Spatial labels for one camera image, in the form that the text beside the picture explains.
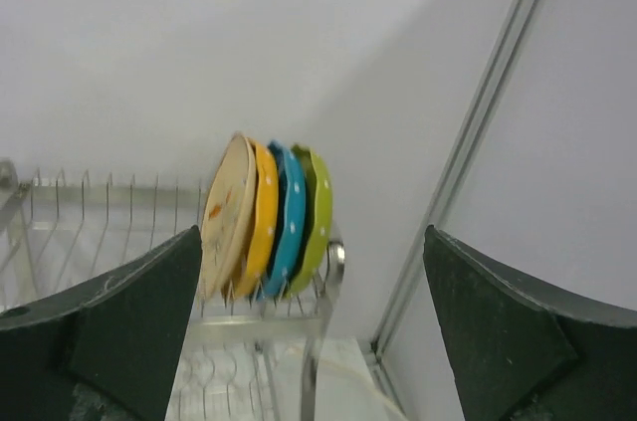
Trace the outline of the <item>green polka dot plate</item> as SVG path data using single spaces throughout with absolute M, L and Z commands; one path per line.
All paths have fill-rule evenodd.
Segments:
M 292 152 L 306 180 L 306 215 L 297 266 L 286 298 L 302 292 L 319 270 L 329 240 L 333 208 L 330 174 L 323 158 L 313 148 L 299 143 L 292 146 Z

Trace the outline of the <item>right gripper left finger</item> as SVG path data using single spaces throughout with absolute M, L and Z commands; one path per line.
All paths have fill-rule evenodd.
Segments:
M 162 420 L 202 259 L 197 227 L 1 315 L 4 420 Z

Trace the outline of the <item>blue polka dot plate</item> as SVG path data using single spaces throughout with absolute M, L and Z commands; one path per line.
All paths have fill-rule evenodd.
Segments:
M 273 251 L 258 299 L 275 299 L 287 288 L 296 269 L 306 218 L 306 179 L 293 151 L 271 140 L 279 181 L 279 202 Z

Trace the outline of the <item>orange polka dot plate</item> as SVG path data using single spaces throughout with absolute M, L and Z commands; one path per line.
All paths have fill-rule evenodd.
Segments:
M 233 280 L 235 299 L 249 296 L 267 273 L 274 247 L 278 219 L 279 177 L 270 149 L 254 138 L 249 143 L 255 155 L 256 188 L 249 244 L 239 276 Z

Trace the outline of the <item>beige bird plate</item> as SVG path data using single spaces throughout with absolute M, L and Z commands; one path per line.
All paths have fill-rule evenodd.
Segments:
M 254 208 L 255 155 L 241 132 L 231 137 L 208 190 L 200 226 L 198 295 L 211 299 L 232 278 L 244 251 Z

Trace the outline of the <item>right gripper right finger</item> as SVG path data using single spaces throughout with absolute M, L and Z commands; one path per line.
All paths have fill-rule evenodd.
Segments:
M 467 420 L 633 420 L 636 314 L 429 226 L 424 270 Z

